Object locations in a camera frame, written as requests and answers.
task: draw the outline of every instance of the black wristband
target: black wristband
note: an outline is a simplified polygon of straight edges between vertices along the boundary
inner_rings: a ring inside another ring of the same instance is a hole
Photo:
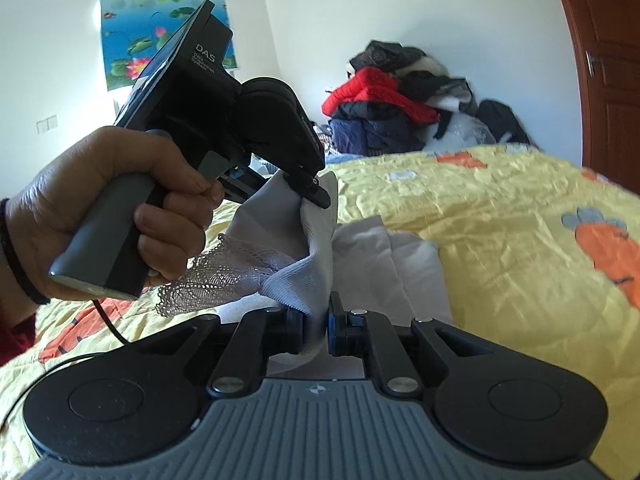
[[[6,258],[6,262],[14,274],[15,281],[20,285],[22,291],[30,298],[33,303],[37,305],[44,305],[49,303],[49,298],[42,295],[40,291],[31,283],[31,280],[24,272],[18,255],[15,253],[14,245],[9,238],[9,228],[6,225],[6,203],[9,202],[8,198],[5,198],[0,202],[0,247]]]

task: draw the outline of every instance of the bed sheet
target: bed sheet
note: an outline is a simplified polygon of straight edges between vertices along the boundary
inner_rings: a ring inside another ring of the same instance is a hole
[[[634,478],[640,470],[640,199],[519,145],[381,156],[330,169],[338,177],[339,222],[380,215],[389,230],[439,244],[460,328],[599,387],[610,413],[594,462],[614,480]],[[215,213],[209,246],[235,209],[224,203]],[[159,317],[157,299],[149,291],[111,308],[111,317],[133,340],[196,315]],[[68,338],[56,347],[63,330],[90,314],[88,307],[57,302],[40,310],[36,346],[0,368],[0,415],[44,369],[119,345],[100,329],[72,348]],[[0,478],[18,478],[36,459],[17,410],[0,435]]]

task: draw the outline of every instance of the hand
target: hand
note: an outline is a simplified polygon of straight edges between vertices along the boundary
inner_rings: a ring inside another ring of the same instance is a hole
[[[222,185],[204,179],[168,139],[114,126],[100,128],[62,153],[9,200],[6,219],[12,243],[42,294],[90,299],[50,279],[49,267],[66,249],[102,188],[114,177],[133,172],[149,173],[169,190],[162,208],[143,204],[134,216],[142,233],[140,255],[159,273],[148,285],[177,279],[187,259],[202,252],[204,231],[224,197]]]

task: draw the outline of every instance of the black cable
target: black cable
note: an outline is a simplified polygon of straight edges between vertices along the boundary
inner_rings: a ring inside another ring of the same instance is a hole
[[[114,327],[113,323],[111,322],[111,319],[109,319],[109,316],[107,316],[107,313],[104,311],[104,309],[102,308],[102,305],[98,300],[94,300],[94,307],[98,311],[98,314],[100,315],[102,320],[104,321],[104,324],[111,331],[111,333],[116,337],[116,339],[120,341],[123,345],[128,345],[129,341],[124,339],[124,336],[120,332],[118,332],[118,330],[116,330],[116,327]]]
[[[74,361],[79,361],[81,359],[90,359],[92,357],[96,357],[98,355],[102,355],[104,354],[104,352],[92,352],[91,354],[82,354],[79,356],[75,356],[75,357],[71,357],[69,359],[66,359],[58,364],[56,364],[55,366],[52,366],[51,368],[49,368],[49,370],[47,370],[46,372],[44,372],[43,374],[40,374],[39,377],[34,380],[33,382],[31,382],[31,384],[29,384],[29,386],[27,386],[22,393],[18,396],[17,399],[15,399],[14,403],[11,405],[11,407],[9,408],[9,411],[6,412],[6,415],[4,416],[4,418],[2,419],[2,424],[0,424],[0,433],[2,433],[4,431],[4,427],[7,424],[7,421],[9,420],[9,417],[11,416],[12,412],[14,411],[15,407],[18,405],[18,403],[22,400],[22,398],[29,393],[29,391],[31,391],[31,389],[38,384],[41,380],[43,380],[46,376],[48,376],[50,373],[54,372],[55,370],[57,370],[58,368],[63,367],[64,365],[68,365],[69,363],[72,363]]]

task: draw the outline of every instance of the red jacket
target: red jacket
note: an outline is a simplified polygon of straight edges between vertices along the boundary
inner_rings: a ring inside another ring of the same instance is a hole
[[[367,66],[344,85],[335,89],[322,104],[322,113],[332,117],[343,102],[374,101],[399,107],[417,124],[436,123],[438,113],[424,103],[411,101],[398,93],[398,81],[382,70]]]
[[[14,329],[0,323],[0,366],[33,346],[36,341],[36,317],[31,316]]]

